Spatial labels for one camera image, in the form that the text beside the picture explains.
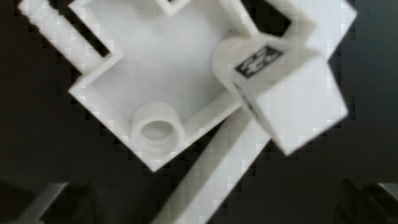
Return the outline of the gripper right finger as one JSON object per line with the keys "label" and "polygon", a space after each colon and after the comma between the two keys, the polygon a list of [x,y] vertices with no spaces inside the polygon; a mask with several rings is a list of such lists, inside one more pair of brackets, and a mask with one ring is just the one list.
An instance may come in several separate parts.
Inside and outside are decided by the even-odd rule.
{"label": "gripper right finger", "polygon": [[339,224],[398,224],[398,183],[341,182]]}

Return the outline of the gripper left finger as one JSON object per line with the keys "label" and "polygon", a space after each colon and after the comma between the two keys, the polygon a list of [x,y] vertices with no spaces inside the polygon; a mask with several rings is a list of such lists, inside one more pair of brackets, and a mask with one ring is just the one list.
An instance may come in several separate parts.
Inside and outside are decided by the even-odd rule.
{"label": "gripper left finger", "polygon": [[32,203],[28,204],[27,209],[23,210],[21,215],[11,224],[44,224],[41,217],[51,207],[53,202],[60,196],[60,193],[67,187],[69,183],[51,183],[46,185],[39,195],[34,198]]}

